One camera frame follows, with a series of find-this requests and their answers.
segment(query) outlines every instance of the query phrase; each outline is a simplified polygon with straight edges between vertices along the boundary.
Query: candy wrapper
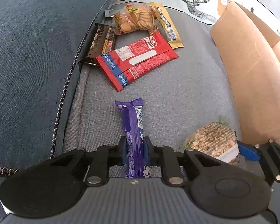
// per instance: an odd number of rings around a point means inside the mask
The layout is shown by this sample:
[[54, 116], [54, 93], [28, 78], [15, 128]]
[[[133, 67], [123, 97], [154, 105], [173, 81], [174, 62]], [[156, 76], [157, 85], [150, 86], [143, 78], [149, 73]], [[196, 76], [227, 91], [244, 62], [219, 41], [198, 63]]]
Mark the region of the candy wrapper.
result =
[[160, 33], [154, 33], [125, 47], [96, 58], [117, 91], [141, 75], [178, 58]]
[[127, 137], [127, 178], [150, 177], [149, 167], [145, 164], [144, 135], [142, 120], [142, 99], [131, 102], [115, 101], [122, 116], [122, 124]]
[[236, 166], [239, 162], [239, 148], [234, 131], [223, 122], [211, 123], [189, 135], [181, 147], [193, 148], [209, 156]]
[[162, 28], [164, 29], [164, 32], [167, 36], [167, 41], [170, 46], [175, 49], [179, 47], [184, 47], [184, 45], [181, 42], [181, 38], [177, 32], [176, 27], [174, 26], [167, 10], [164, 8], [162, 3], [149, 3], [151, 6], [151, 9], [158, 19], [159, 23], [161, 24]]
[[151, 9], [145, 3], [127, 4], [113, 16], [113, 26], [117, 29], [117, 35], [127, 34], [140, 29], [153, 32]]
[[95, 58], [114, 49], [115, 45], [114, 28], [104, 24], [96, 24], [92, 35], [91, 45], [87, 56], [82, 60], [83, 63], [98, 66]]

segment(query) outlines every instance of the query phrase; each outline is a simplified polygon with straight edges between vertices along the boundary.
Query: blue stripe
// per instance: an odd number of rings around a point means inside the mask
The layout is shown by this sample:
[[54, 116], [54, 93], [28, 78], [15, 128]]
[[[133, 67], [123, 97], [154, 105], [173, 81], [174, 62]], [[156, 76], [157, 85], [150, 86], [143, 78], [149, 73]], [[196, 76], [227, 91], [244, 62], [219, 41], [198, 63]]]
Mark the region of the blue stripe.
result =
[[115, 61], [112, 59], [109, 53], [102, 54], [102, 58], [104, 59], [106, 65], [109, 67], [109, 69], [112, 71], [114, 76], [118, 76], [122, 74], [122, 71], [119, 69]]
[[122, 85], [122, 87], [125, 87], [126, 85], [129, 84], [129, 81], [127, 80], [127, 78], [123, 75], [123, 73], [121, 73], [120, 75], [118, 75], [117, 80], [119, 81], [119, 83]]

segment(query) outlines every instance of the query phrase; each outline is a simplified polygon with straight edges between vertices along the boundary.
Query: candy bar wrapper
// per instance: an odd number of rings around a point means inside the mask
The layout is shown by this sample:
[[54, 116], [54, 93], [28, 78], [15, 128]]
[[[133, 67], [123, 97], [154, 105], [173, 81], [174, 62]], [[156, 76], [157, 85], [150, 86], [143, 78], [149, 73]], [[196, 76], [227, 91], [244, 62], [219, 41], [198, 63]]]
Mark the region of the candy bar wrapper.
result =
[[121, 112], [122, 124], [127, 138], [126, 176], [127, 178], [148, 178], [150, 171], [145, 164], [143, 146], [143, 101], [140, 98], [131, 102], [115, 101], [115, 104]]
[[96, 58], [117, 91], [165, 62], [178, 58], [158, 32]]
[[95, 31], [92, 34], [91, 45], [88, 54], [82, 60], [82, 62], [89, 65], [98, 66], [95, 58], [98, 55], [114, 50], [115, 39], [116, 35], [112, 26], [96, 24]]
[[175, 49], [179, 47], [184, 47], [181, 42], [181, 38], [177, 32], [176, 27], [174, 26], [167, 10], [164, 8], [162, 3], [149, 3], [151, 6], [152, 11], [154, 12], [156, 18], [158, 19], [159, 23], [161, 24], [164, 32], [167, 36], [167, 41], [170, 46]]

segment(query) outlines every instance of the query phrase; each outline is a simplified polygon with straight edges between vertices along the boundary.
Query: metal chain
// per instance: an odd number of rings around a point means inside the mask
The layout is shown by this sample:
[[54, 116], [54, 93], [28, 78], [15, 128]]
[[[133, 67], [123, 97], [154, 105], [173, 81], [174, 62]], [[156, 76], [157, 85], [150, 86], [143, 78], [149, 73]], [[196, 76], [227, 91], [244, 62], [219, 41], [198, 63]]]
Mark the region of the metal chain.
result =
[[[66, 96], [66, 92], [67, 92], [67, 88], [68, 88], [68, 85], [69, 85], [69, 81], [72, 77], [72, 73], [75, 69], [75, 66], [76, 66], [76, 63], [78, 61], [78, 57], [80, 55], [80, 52], [82, 50], [82, 47], [87, 39], [87, 35], [89, 34], [96, 18], [98, 17], [99, 13], [101, 12], [101, 10], [103, 9], [103, 7], [106, 5], [108, 0], [105, 1], [105, 3], [102, 5], [102, 7], [99, 9], [99, 11], [96, 13], [95, 17], [93, 18], [91, 24], [89, 25], [85, 35], [83, 36], [83, 39], [78, 47], [78, 50], [76, 52], [76, 55], [75, 55], [75, 59], [74, 59], [74, 62], [69, 70], [69, 74], [67, 75], [67, 79], [65, 81], [65, 85], [64, 85], [64, 89], [62, 90], [62, 94], [61, 94], [61, 98], [60, 98], [60, 103], [59, 103], [59, 107], [58, 107], [58, 110], [57, 110], [57, 115], [56, 115], [56, 119], [55, 119], [55, 124], [54, 124], [54, 130], [53, 130], [53, 139], [52, 139], [52, 145], [51, 145], [51, 154], [50, 154], [50, 159], [53, 158], [55, 156], [55, 147], [56, 147], [56, 136], [57, 136], [57, 131], [58, 131], [58, 125], [59, 125], [59, 120], [60, 120], [60, 115], [61, 115], [61, 112], [62, 112], [62, 106], [63, 106], [63, 102], [64, 102], [64, 99], [65, 99], [65, 96]], [[14, 170], [13, 168], [6, 168], [6, 167], [0, 167], [0, 175], [4, 175], [4, 174], [7, 174], [8, 176], [14, 174], [14, 173], [17, 173], [19, 172], [20, 170], [16, 169]]]
[[6, 167], [0, 167], [0, 175], [7, 174], [8, 176], [19, 172], [18, 169], [14, 170], [13, 168], [7, 169]]
[[97, 12], [97, 14], [95, 15], [95, 17], [93, 18], [91, 24], [89, 25], [79, 47], [78, 47], [78, 50], [77, 50], [77, 53], [76, 53], [76, 56], [75, 56], [75, 59], [74, 59], [74, 62], [69, 70], [69, 74], [68, 74], [68, 77], [65, 81], [65, 85], [64, 85], [64, 89], [62, 91], [62, 95], [61, 95], [61, 98], [60, 98], [60, 104], [59, 104], [59, 107], [58, 107], [58, 110], [57, 110], [57, 114], [56, 114], [56, 119], [55, 119], [55, 124], [54, 124], [54, 130], [53, 130], [53, 139], [52, 139], [52, 146], [51, 146], [51, 155], [50, 155], [50, 159], [52, 159], [54, 156], [55, 156], [55, 147], [56, 147], [56, 136], [57, 136], [57, 131], [58, 131], [58, 125], [59, 125], [59, 120], [60, 120], [60, 115], [61, 115], [61, 112], [62, 112], [62, 106], [63, 106], [63, 102], [64, 102], [64, 98], [66, 96], [66, 92], [67, 92], [67, 88], [68, 88], [68, 84], [69, 84], [69, 81], [71, 79], [71, 76], [72, 76], [72, 73], [74, 71], [74, 68], [76, 66], [76, 63], [77, 63], [77, 60], [78, 60], [78, 57], [79, 57], [79, 54], [81, 52], [81, 49], [84, 45], [84, 42], [87, 38], [87, 35], [91, 29], [91, 27], [93, 26], [96, 18], [98, 17], [100, 11], [103, 9], [103, 7], [106, 5], [108, 0], [105, 1], [105, 3], [102, 5], [102, 7], [99, 9], [99, 11]]

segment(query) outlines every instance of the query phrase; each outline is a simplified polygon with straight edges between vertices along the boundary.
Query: cardboard box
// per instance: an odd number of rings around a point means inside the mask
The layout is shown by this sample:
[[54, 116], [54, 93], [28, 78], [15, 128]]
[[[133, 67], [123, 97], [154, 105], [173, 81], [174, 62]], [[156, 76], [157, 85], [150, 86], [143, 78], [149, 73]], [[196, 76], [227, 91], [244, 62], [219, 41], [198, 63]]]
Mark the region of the cardboard box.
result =
[[280, 145], [280, 37], [246, 8], [230, 2], [211, 29], [228, 75], [242, 140]]

